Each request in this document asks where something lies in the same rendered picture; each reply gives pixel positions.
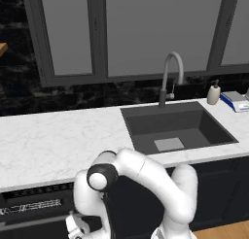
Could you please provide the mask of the grey curved tap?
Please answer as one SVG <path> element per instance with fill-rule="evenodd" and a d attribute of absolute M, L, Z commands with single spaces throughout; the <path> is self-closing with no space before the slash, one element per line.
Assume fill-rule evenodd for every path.
<path fill-rule="evenodd" d="M 162 84 L 160 89 L 160 100 L 159 100 L 159 107 L 164 108 L 165 106 L 165 100 L 166 100 L 166 83 L 167 83 L 167 77 L 168 77 L 168 68 L 171 58 L 174 58 L 178 65 L 178 85 L 181 85 L 184 80 L 184 66 L 181 56 L 176 52 L 172 51 L 168 54 L 165 62 L 164 62 L 164 71 L 163 71 L 163 77 L 162 77 Z"/>

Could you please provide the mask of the white dishwasher rack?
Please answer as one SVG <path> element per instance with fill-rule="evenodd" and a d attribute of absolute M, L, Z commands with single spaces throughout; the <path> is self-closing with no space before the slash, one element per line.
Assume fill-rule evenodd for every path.
<path fill-rule="evenodd" d="M 0 208 L 0 216 L 7 216 L 14 213 L 24 213 L 27 211 L 59 207 L 62 205 L 61 199 L 52 199 L 36 203 L 20 204 L 9 208 Z"/>

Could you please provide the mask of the black dishwasher door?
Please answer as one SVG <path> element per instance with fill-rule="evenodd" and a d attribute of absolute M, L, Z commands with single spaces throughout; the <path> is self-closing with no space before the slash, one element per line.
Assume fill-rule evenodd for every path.
<path fill-rule="evenodd" d="M 68 239 L 65 216 L 0 226 L 0 239 Z"/>

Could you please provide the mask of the grey framed window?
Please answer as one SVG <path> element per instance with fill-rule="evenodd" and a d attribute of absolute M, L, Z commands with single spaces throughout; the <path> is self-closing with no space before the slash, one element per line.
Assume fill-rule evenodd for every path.
<path fill-rule="evenodd" d="M 249 73 L 249 0 L 24 0 L 43 86 Z"/>

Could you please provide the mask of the blue and white kitchen scale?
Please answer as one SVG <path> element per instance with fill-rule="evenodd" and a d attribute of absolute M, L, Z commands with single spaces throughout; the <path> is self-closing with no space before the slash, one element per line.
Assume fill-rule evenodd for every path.
<path fill-rule="evenodd" d="M 237 91 L 225 91 L 220 99 L 230 106 L 236 113 L 249 112 L 249 100 Z"/>

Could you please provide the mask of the beige soap dispenser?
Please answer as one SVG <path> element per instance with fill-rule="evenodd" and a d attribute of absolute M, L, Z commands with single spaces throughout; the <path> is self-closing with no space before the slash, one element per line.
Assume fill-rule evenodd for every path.
<path fill-rule="evenodd" d="M 215 80 L 211 82 L 211 87 L 207 94 L 207 103 L 209 105 L 215 105 L 220 98 L 221 88 L 219 87 L 219 81 Z"/>

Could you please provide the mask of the dark grey sink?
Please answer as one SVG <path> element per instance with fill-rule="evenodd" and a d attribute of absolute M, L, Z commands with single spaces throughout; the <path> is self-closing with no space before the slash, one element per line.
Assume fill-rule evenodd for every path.
<path fill-rule="evenodd" d="M 237 143 L 197 101 L 121 108 L 133 147 L 161 154 Z"/>

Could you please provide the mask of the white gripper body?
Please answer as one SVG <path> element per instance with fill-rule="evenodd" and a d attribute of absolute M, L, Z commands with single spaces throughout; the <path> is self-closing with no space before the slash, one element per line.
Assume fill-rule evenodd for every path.
<path fill-rule="evenodd" d="M 69 239 L 83 239 L 90 233 L 89 225 L 80 217 L 69 215 L 65 219 Z"/>

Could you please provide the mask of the dark cupboard under sink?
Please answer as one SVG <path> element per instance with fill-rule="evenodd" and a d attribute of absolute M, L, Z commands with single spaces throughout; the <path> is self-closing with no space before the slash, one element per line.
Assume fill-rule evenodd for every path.
<path fill-rule="evenodd" d="M 191 230 L 249 219 L 249 155 L 199 163 L 196 216 Z M 146 188 L 120 177 L 109 194 L 111 221 L 117 239 L 149 239 L 164 212 Z"/>

